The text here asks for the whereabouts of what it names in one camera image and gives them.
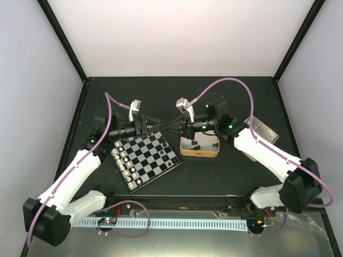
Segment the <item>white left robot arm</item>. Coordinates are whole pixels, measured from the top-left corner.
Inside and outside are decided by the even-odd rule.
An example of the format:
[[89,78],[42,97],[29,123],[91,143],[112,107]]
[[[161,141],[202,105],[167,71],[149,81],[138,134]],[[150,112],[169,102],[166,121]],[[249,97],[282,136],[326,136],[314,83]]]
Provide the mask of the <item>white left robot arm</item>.
[[25,201],[23,214],[28,247],[32,247],[33,237],[58,246],[71,228],[89,214],[98,210],[111,213],[115,200],[102,192],[91,190],[78,200],[73,197],[110,155],[115,142],[146,137],[161,125],[162,120],[147,115],[136,115],[132,121],[120,123],[115,116],[97,116],[89,136],[66,170],[37,199]]

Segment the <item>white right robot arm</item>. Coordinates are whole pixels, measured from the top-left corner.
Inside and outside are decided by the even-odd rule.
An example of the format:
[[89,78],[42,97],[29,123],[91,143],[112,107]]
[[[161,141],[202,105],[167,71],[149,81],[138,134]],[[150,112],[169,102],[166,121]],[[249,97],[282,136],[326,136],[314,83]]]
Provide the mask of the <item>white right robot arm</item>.
[[167,124],[166,130],[190,140],[196,133],[213,131],[220,141],[252,157],[278,178],[279,185],[259,187],[250,193],[243,203],[248,215],[255,216],[272,206],[284,206],[300,214],[319,196],[323,187],[313,159],[302,160],[263,139],[252,129],[252,122],[245,123],[229,114],[222,95],[211,94],[205,105],[206,113],[195,115],[189,101],[180,98],[176,107],[182,114]]

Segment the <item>black pieces in tin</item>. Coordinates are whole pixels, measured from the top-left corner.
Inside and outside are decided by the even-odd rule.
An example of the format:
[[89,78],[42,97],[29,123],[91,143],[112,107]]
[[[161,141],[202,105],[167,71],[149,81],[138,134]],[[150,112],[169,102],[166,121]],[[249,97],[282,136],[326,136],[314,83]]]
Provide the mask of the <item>black pieces in tin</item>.
[[205,141],[205,140],[193,140],[191,142],[190,150],[201,150],[201,151],[209,151],[209,152],[215,152],[219,150],[219,142],[218,140],[212,140],[212,141]]

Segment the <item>white chess piece row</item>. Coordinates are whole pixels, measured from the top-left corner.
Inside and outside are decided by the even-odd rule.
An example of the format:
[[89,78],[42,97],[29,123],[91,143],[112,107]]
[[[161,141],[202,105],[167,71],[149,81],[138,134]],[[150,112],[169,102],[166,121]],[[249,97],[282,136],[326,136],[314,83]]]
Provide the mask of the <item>white chess piece row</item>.
[[115,147],[111,151],[111,154],[128,186],[129,191],[133,192],[143,183],[137,167],[134,165],[132,159],[129,157],[129,154],[123,146]]

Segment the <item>gold metal tin base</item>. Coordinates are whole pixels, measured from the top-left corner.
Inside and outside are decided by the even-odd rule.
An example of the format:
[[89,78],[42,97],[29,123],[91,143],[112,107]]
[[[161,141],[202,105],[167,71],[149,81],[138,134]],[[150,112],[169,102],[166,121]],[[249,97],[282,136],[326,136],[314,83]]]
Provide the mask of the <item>gold metal tin base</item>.
[[[212,140],[218,140],[219,142],[219,150],[215,152],[209,152],[209,151],[201,151],[201,150],[190,150],[191,142],[195,141],[212,141]],[[189,140],[186,138],[181,137],[180,138],[180,153],[184,156],[196,156],[196,157],[217,157],[219,151],[220,151],[220,141],[217,138],[217,136],[213,132],[197,132],[195,133],[195,138],[193,140]]]

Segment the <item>black and grey chessboard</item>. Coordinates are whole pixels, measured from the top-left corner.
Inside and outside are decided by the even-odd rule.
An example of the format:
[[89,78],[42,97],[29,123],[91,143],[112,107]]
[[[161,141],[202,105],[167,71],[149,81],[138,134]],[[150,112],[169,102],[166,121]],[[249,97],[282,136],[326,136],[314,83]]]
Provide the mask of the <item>black and grey chessboard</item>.
[[[131,137],[114,143],[114,148],[119,146],[124,147],[132,162],[137,167],[138,173],[143,181],[133,192],[130,192],[128,189],[130,194],[159,179],[183,163],[162,133],[162,130],[157,130],[149,134],[146,138],[135,139]],[[166,140],[166,147],[162,145],[163,138]],[[173,158],[177,158],[178,163],[173,163]],[[168,167],[167,162],[171,162],[172,165]]]

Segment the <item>silver tin lid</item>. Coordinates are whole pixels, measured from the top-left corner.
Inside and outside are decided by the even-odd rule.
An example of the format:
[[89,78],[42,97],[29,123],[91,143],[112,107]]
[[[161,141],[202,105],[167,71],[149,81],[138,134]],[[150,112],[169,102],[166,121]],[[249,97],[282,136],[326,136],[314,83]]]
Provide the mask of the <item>silver tin lid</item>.
[[[250,118],[249,117],[246,118],[244,122],[249,126]],[[263,123],[261,120],[259,120],[255,116],[252,117],[252,127],[256,136],[264,139],[265,141],[267,141],[268,143],[272,145],[275,144],[275,142],[279,139],[279,135],[275,131],[273,131],[270,127],[268,127],[265,123]],[[249,130],[249,137],[250,138],[248,139],[247,142],[245,142],[245,144],[247,146],[252,146],[253,138],[250,133],[250,130]],[[250,152],[251,150],[248,150],[248,152],[243,151],[243,153],[249,159],[251,159],[253,162],[256,162],[257,160],[252,155],[249,154]]]

